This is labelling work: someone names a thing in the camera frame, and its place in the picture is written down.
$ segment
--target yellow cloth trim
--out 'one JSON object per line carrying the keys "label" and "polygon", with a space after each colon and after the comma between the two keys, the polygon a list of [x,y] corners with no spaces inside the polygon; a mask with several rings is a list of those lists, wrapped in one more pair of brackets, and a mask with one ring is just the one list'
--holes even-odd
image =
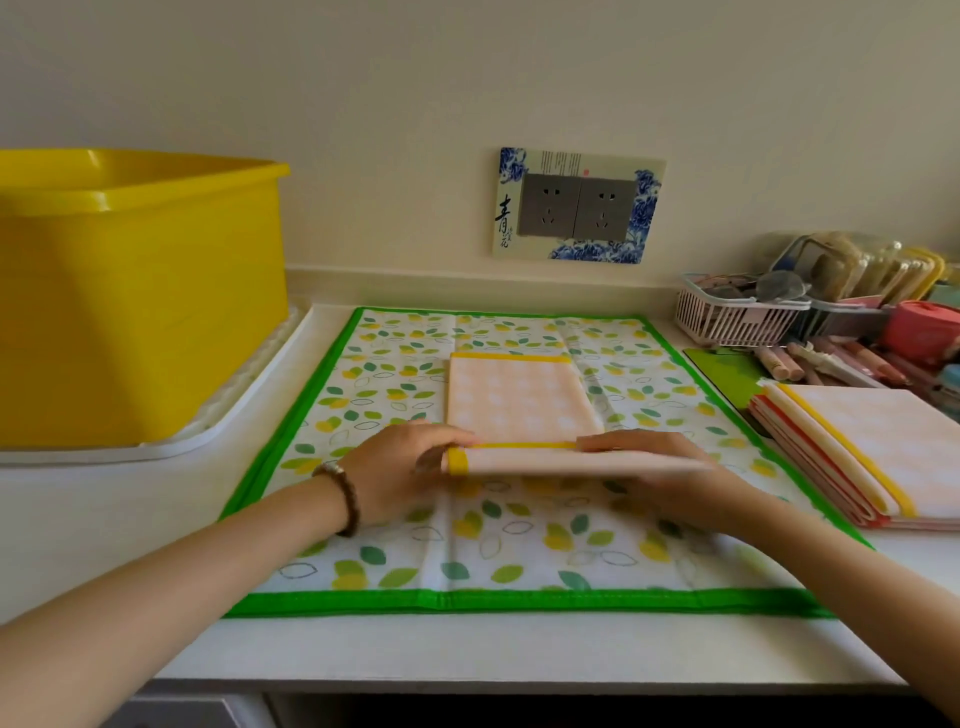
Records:
{"label": "yellow cloth trim", "polygon": [[525,353],[483,353],[483,352],[454,352],[450,358],[462,359],[510,359],[512,361],[556,361],[569,364],[573,361],[569,356],[545,356]]}
{"label": "yellow cloth trim", "polygon": [[882,485],[886,489],[887,493],[889,493],[897,502],[897,505],[900,506],[900,510],[903,512],[903,515],[906,518],[915,519],[920,516],[920,514],[917,513],[917,506],[914,505],[914,502],[910,496],[902,491],[897,483],[887,477],[886,473],[884,473],[873,460],[863,454],[863,452],[860,451],[860,448],[854,445],[836,427],[824,419],[816,409],[814,409],[804,400],[804,398],[794,392],[792,387],[786,387],[780,383],[778,383],[777,386],[787,397],[796,402],[806,412],[806,414],[820,423],[823,429],[825,429],[834,440],[846,448],[847,452],[855,457],[860,462],[860,465],[867,469],[870,475],[877,479],[880,485]]}
{"label": "yellow cloth trim", "polygon": [[576,443],[485,443],[474,445],[473,449],[480,448],[549,448],[549,449],[576,449]]}
{"label": "yellow cloth trim", "polygon": [[470,472],[467,454],[463,448],[446,449],[446,471],[451,475],[466,475]]}

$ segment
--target white wall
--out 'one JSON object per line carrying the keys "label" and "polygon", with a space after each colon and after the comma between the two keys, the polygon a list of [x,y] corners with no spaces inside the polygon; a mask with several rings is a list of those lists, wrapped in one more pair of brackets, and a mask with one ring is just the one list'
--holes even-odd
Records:
{"label": "white wall", "polygon": [[[669,282],[774,229],[960,253],[956,0],[0,0],[0,145],[290,162],[291,264]],[[639,266],[490,255],[503,144],[668,160]]]}

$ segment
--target hand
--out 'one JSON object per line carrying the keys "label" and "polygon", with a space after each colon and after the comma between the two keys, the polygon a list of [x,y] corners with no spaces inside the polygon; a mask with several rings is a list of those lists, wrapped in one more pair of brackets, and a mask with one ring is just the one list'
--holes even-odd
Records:
{"label": "hand", "polygon": [[388,521],[411,500],[444,482],[439,469],[418,471],[419,461],[429,450],[450,445],[468,448],[479,442],[476,435],[459,427],[413,422],[391,425],[348,452],[339,464],[356,489],[362,523]]}
{"label": "hand", "polygon": [[757,518],[763,517],[764,508],[777,503],[773,496],[714,462],[679,432],[621,429],[581,437],[577,440],[577,449],[584,452],[638,449],[707,463],[709,470],[700,473],[638,478],[634,494],[669,518],[708,531],[742,534]]}

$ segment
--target white countertop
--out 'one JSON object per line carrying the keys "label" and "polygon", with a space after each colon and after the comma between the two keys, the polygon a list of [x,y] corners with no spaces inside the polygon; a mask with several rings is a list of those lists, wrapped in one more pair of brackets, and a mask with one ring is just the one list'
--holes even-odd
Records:
{"label": "white countertop", "polygon": [[[0,469],[0,620],[215,520],[351,310],[317,306],[246,410],[204,448],[140,464]],[[658,328],[678,347],[688,345],[669,325]],[[960,594],[960,534],[867,538]],[[598,612],[227,619],[157,678],[314,691],[900,685],[837,621]]]}

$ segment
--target green mat border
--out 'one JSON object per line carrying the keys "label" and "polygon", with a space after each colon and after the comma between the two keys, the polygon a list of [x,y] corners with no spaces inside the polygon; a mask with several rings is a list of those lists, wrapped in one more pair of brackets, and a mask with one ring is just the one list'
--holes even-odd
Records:
{"label": "green mat border", "polygon": [[[707,401],[720,409],[763,457],[777,463],[790,476],[810,502],[833,525],[866,546],[870,544],[816,488],[788,462],[772,451],[744,419],[732,410],[696,367],[667,342],[645,316],[583,316],[580,314],[493,313],[488,311],[444,311],[420,308],[384,308],[360,306],[354,309],[343,330],[334,339],[317,369],[303,386],[300,395],[280,422],[274,435],[256,455],[243,479],[224,506],[220,519],[246,508],[263,496],[283,453],[296,437],[300,424],[316,397],[322,392],[337,360],[356,330],[364,311],[417,313],[420,315],[505,316],[516,319],[579,318],[592,321],[640,321],[654,339],[683,367],[704,391]],[[761,614],[804,618],[833,618],[806,589],[703,589],[693,592],[667,589],[589,592],[434,592],[405,589],[377,592],[281,592],[250,594],[237,602],[225,615],[228,618],[318,617],[347,614],[404,614],[416,612],[505,612],[619,610],[642,612],[688,612],[700,614]]]}

